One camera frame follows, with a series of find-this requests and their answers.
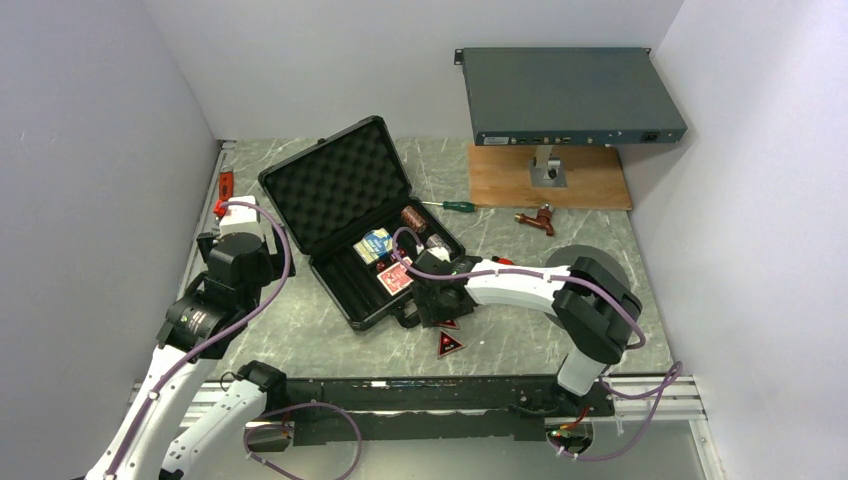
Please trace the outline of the poker chip roll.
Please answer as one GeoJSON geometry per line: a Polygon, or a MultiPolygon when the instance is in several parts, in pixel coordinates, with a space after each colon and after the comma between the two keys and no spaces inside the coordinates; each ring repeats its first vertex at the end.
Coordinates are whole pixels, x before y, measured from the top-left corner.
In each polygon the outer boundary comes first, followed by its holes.
{"type": "Polygon", "coordinates": [[[439,234],[430,235],[426,239],[425,244],[428,248],[442,248],[448,255],[453,253],[450,245],[439,234]]]}
{"type": "Polygon", "coordinates": [[[406,227],[418,234],[425,232],[428,227],[426,219],[413,206],[403,208],[400,218],[406,227]]]}

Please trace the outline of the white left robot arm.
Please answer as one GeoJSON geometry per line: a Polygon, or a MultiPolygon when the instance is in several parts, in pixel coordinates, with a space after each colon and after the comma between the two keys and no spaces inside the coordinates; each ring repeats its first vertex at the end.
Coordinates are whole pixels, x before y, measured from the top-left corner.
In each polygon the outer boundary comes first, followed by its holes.
{"type": "Polygon", "coordinates": [[[276,253],[249,227],[202,235],[206,271],[172,304],[141,387],[88,479],[197,479],[224,444],[257,417],[287,406],[286,375],[259,361],[242,366],[212,407],[181,423],[198,391],[247,323],[269,305],[260,298],[292,274],[291,249],[275,226],[276,253]]]}

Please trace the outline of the blue playing card deck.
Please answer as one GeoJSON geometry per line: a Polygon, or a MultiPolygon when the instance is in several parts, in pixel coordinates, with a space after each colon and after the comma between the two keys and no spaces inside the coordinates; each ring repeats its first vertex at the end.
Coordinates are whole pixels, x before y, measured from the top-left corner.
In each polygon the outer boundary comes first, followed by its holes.
{"type": "Polygon", "coordinates": [[[380,228],[366,233],[353,245],[353,249],[366,265],[371,265],[389,256],[394,250],[394,243],[392,235],[385,228],[380,228]]]}

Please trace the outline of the black foam-lined carrying case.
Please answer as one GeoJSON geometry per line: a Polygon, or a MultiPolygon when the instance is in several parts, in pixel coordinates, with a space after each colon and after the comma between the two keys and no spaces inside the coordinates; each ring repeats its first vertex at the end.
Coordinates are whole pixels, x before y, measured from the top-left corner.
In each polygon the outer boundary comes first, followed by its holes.
{"type": "Polygon", "coordinates": [[[439,234],[452,257],[464,254],[458,239],[413,197],[412,185],[384,119],[367,117],[262,170],[258,183],[308,259],[319,283],[348,325],[365,331],[387,316],[405,328],[419,325],[412,292],[392,296],[353,245],[371,230],[393,234],[404,227],[400,212],[413,206],[427,221],[426,240],[439,234]]]}

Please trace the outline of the red playing card deck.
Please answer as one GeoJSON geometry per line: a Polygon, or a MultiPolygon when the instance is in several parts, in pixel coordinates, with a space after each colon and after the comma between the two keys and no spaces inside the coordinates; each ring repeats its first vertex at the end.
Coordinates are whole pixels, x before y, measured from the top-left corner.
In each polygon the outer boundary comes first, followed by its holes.
{"type": "Polygon", "coordinates": [[[392,296],[405,290],[413,283],[407,275],[406,268],[400,263],[393,263],[377,274],[380,285],[392,296]]]}

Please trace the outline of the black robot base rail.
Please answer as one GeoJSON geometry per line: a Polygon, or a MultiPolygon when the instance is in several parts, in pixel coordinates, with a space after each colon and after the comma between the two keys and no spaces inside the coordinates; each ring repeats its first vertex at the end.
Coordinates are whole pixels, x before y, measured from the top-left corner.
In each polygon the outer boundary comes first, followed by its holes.
{"type": "Polygon", "coordinates": [[[560,423],[586,425],[615,407],[602,387],[584,396],[552,375],[290,379],[260,416],[250,443],[267,451],[267,429],[293,446],[330,442],[506,437],[543,441],[560,423]]]}

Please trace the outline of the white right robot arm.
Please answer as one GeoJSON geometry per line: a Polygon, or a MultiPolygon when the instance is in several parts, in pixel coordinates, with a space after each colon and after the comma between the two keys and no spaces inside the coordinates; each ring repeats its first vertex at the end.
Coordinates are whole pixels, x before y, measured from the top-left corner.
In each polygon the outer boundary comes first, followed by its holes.
{"type": "Polygon", "coordinates": [[[640,300],[591,257],[531,268],[473,256],[446,261],[425,251],[401,265],[426,325],[458,319],[479,306],[504,305],[540,312],[563,329],[573,347],[550,392],[553,406],[564,415],[585,407],[597,379],[626,351],[646,343],[637,323],[640,300]]]}

